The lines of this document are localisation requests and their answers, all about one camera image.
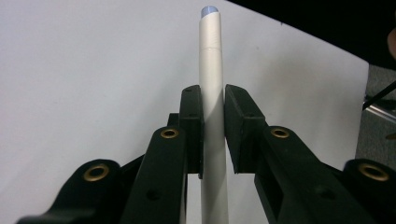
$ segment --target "round hole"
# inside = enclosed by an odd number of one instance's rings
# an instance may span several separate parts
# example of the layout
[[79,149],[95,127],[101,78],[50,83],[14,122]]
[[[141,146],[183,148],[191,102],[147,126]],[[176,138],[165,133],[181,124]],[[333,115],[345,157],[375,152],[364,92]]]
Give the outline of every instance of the round hole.
[[165,129],[161,132],[163,138],[174,138],[178,136],[178,131],[176,129]]
[[290,136],[286,130],[280,128],[275,128],[271,130],[271,134],[278,138],[287,138]]
[[146,197],[150,201],[157,201],[161,198],[161,193],[158,192],[157,190],[149,189],[148,192],[146,193]]
[[334,192],[332,192],[332,190],[324,187],[324,186],[317,186],[315,188],[315,193],[320,196],[320,198],[322,199],[326,199],[326,200],[335,200],[335,194]]
[[396,140],[396,133],[391,133],[385,137],[388,140]]
[[101,163],[91,166],[90,169],[88,169],[84,173],[83,177],[86,181],[94,182],[105,178],[108,175],[108,172],[108,167],[105,164]]
[[374,180],[377,181],[387,181],[389,180],[389,175],[383,171],[381,168],[374,166],[372,164],[368,164],[368,163],[362,163],[359,165],[359,171],[369,177],[372,178]]

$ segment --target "screw hole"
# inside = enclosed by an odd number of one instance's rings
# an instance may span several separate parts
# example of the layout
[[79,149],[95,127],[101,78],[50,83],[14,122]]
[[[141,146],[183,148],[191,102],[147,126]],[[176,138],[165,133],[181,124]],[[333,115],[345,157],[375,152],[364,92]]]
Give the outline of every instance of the screw hole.
[[391,133],[385,137],[388,140],[396,140],[396,133]]
[[178,131],[176,129],[166,129],[161,132],[163,138],[174,138],[178,136]]
[[389,180],[389,175],[383,171],[381,168],[368,163],[362,163],[359,165],[359,171],[373,180],[377,181],[387,181]]
[[287,138],[290,136],[286,130],[280,128],[271,130],[271,134],[278,138]]
[[332,190],[324,187],[324,186],[317,186],[315,188],[315,193],[320,196],[322,199],[333,201],[335,200],[335,194]]
[[84,173],[83,177],[86,181],[94,182],[105,178],[108,175],[108,172],[108,167],[105,164],[100,163],[90,167],[90,169]]

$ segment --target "rod tip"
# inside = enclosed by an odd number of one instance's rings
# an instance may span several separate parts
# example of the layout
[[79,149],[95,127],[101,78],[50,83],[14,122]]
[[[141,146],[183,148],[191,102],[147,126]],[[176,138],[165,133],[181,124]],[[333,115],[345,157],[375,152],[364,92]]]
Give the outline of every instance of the rod tip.
[[218,11],[218,9],[216,7],[212,7],[212,6],[204,7],[201,10],[201,18],[203,18],[206,15],[209,15],[212,12],[219,12],[219,11]]

